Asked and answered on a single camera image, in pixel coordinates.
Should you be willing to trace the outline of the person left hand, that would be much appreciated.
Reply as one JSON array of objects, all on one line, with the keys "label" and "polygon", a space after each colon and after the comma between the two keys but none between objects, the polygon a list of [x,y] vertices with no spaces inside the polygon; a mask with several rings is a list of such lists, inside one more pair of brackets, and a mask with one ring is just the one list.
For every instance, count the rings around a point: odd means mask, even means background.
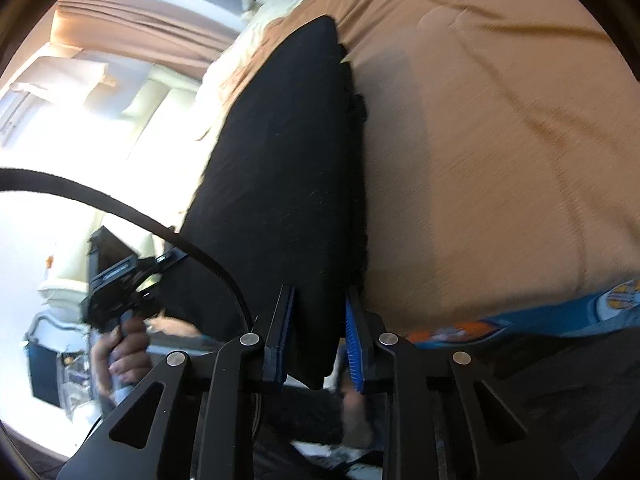
[{"label": "person left hand", "polygon": [[149,344],[142,318],[130,318],[99,336],[91,349],[91,369],[101,396],[113,395],[115,380],[121,385],[133,385],[149,373],[152,368]]}]

